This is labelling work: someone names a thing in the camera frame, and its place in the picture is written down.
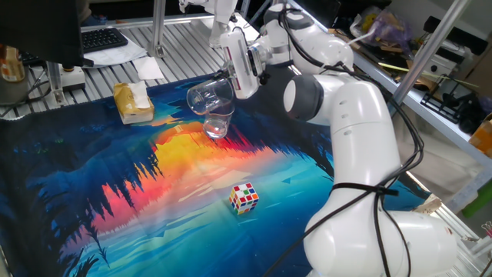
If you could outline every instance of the colorful printed mat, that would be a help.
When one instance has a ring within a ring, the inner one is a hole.
[[[330,130],[279,112],[291,75],[279,72],[237,103],[217,141],[185,101],[206,76],[150,88],[151,123],[123,125],[112,98],[1,121],[0,244],[13,275],[262,275],[333,185]],[[260,200],[236,215],[231,188],[249,182]],[[402,182],[388,209],[429,196]],[[310,270],[298,247],[275,275]]]

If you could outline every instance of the paper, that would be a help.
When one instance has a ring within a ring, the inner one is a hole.
[[[157,78],[164,78],[161,69],[159,69],[159,65],[155,61],[155,58],[139,58],[134,60],[133,64],[135,65],[138,72],[138,77],[141,80],[154,80]]]
[[[128,44],[125,46],[84,54],[84,58],[94,61],[94,66],[87,68],[120,65],[147,55],[147,51],[145,49],[136,45],[131,39],[127,37],[126,39],[128,40]]]
[[[145,82],[138,82],[136,84],[128,84],[133,94],[135,106],[137,108],[150,108],[151,104],[148,102],[147,86]]]

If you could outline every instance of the monitor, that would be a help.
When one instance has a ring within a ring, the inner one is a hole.
[[[341,6],[339,0],[297,0],[296,3],[326,28],[331,28]]]
[[[83,66],[76,0],[0,0],[0,44],[48,62]]]

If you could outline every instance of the metal pole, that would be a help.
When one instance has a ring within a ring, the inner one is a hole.
[[[263,5],[261,5],[261,7],[258,9],[258,11],[253,15],[253,17],[249,21],[250,25],[256,22],[256,20],[260,17],[260,15],[264,12],[264,10],[270,5],[270,2],[271,0],[266,0],[265,2],[263,2]]]
[[[164,15],[166,11],[166,0],[154,0],[154,21],[152,23],[152,41],[149,43],[147,51],[152,57],[163,58],[164,42]]]
[[[55,98],[55,104],[58,106],[68,105],[65,94],[63,94],[60,66],[56,62],[46,62],[46,65],[48,67],[49,85],[52,89],[52,97]]]
[[[444,204],[452,212],[458,213],[477,197],[477,191],[490,182],[490,180],[492,180],[492,166],[484,166],[484,169],[471,182],[460,189],[451,200],[448,200]]]
[[[447,10],[443,20],[436,28],[436,31],[434,31],[430,39],[425,44],[424,49],[422,49],[422,51],[419,52],[419,55],[415,57],[414,65],[400,83],[397,90],[394,92],[393,97],[398,104],[403,102],[408,92],[414,86],[415,82],[424,70],[424,66],[427,64],[427,61],[429,61],[429,59],[431,59],[431,57],[439,49],[439,46],[443,43],[451,28],[453,28],[454,23],[459,19],[464,9],[470,4],[470,2],[471,0],[454,0],[451,7]]]

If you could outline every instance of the computer keyboard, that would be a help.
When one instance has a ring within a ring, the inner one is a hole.
[[[105,49],[125,46],[128,40],[116,28],[104,28],[82,33],[82,47],[84,54]],[[21,54],[24,65],[35,65],[42,60],[35,55],[23,52]]]

